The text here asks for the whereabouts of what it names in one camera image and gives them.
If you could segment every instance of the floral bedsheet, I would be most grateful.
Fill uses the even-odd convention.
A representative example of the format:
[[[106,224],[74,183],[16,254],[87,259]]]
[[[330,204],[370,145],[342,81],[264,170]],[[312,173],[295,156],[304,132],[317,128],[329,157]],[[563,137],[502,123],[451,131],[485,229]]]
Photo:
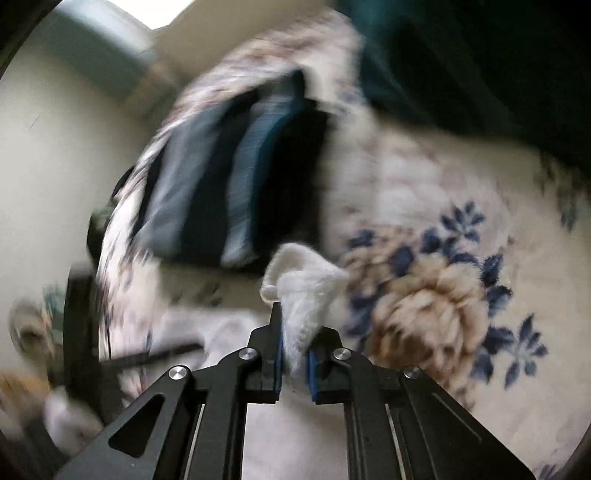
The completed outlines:
[[[162,265],[129,233],[147,167],[174,127],[298,64],[309,96],[333,114],[318,178],[320,229],[322,254],[352,276],[350,334],[374,355],[385,345],[386,363],[413,360],[426,345],[425,358],[440,354],[443,366],[453,360],[454,374],[440,382],[451,388],[461,370],[456,398],[538,478],[551,478],[591,421],[588,185],[531,147],[411,129],[380,116],[356,84],[361,42],[345,17],[327,10],[247,42],[179,97],[120,192],[105,236],[100,354],[149,349],[171,306],[203,314],[244,309],[264,321],[257,278]],[[393,332],[379,328],[394,315],[384,298],[401,288],[419,292],[408,282],[412,275],[422,281],[425,262],[472,292],[462,294],[473,297],[471,310],[457,317],[453,341],[428,345],[437,323],[430,317],[416,346],[393,349]],[[451,290],[437,292],[435,312],[437,305],[467,308],[444,298]],[[424,307],[413,305],[409,312],[423,318]],[[479,325],[477,335],[467,333],[466,318]],[[136,394],[147,386],[142,372],[125,382]]]

